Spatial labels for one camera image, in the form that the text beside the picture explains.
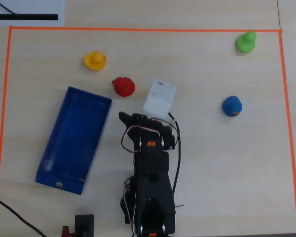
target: yellow rubber duck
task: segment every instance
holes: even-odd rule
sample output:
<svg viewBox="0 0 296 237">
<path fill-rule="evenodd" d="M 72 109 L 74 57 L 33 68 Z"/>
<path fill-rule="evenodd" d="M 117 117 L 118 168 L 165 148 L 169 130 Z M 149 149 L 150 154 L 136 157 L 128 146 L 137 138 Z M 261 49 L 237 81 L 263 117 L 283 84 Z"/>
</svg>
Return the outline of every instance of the yellow rubber duck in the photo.
<svg viewBox="0 0 296 237">
<path fill-rule="evenodd" d="M 101 70 L 105 66 L 106 61 L 107 61 L 106 56 L 104 56 L 102 53 L 97 51 L 88 53 L 84 57 L 85 66 L 87 66 L 89 69 L 94 71 Z"/>
</svg>

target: red rubber duck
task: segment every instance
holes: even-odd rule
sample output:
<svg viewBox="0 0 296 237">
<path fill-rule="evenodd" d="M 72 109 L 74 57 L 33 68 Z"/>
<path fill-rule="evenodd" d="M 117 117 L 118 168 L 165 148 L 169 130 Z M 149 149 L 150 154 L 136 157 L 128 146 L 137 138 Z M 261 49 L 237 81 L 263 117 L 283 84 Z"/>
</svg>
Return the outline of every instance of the red rubber duck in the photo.
<svg viewBox="0 0 296 237">
<path fill-rule="evenodd" d="M 135 83 L 130 78 L 116 78 L 112 81 L 116 93 L 122 97 L 130 96 L 135 91 Z"/>
</svg>

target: blue rubber duck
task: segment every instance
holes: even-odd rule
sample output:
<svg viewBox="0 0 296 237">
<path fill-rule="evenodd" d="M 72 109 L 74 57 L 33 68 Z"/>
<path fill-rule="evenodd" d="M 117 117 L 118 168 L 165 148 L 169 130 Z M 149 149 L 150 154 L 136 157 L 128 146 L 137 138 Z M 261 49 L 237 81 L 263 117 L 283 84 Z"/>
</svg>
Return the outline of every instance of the blue rubber duck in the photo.
<svg viewBox="0 0 296 237">
<path fill-rule="evenodd" d="M 235 95 L 228 97 L 222 104 L 223 112 L 229 117 L 235 117 L 242 111 L 242 104 Z"/>
</svg>

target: red object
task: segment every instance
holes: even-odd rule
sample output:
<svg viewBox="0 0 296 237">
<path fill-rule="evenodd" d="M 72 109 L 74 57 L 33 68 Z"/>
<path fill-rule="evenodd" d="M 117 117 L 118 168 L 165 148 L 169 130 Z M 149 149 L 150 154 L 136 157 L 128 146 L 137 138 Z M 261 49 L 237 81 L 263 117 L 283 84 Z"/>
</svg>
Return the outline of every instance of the red object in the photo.
<svg viewBox="0 0 296 237">
<path fill-rule="evenodd" d="M 116 78 L 112 81 L 116 93 L 120 96 L 130 96 L 135 91 L 135 83 L 129 78 Z"/>
<path fill-rule="evenodd" d="M 63 226 L 63 232 L 61 233 L 61 237 L 72 237 L 73 234 L 69 232 L 69 226 Z"/>
</svg>

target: white plastic block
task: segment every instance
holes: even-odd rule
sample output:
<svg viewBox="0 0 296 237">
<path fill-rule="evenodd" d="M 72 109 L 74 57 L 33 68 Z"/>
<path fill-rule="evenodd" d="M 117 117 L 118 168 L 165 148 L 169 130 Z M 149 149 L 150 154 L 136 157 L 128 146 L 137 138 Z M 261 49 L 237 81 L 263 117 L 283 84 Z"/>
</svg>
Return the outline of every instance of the white plastic block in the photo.
<svg viewBox="0 0 296 237">
<path fill-rule="evenodd" d="M 160 79 L 154 79 L 143 107 L 144 114 L 166 119 L 176 90 L 176 86 Z"/>
</svg>

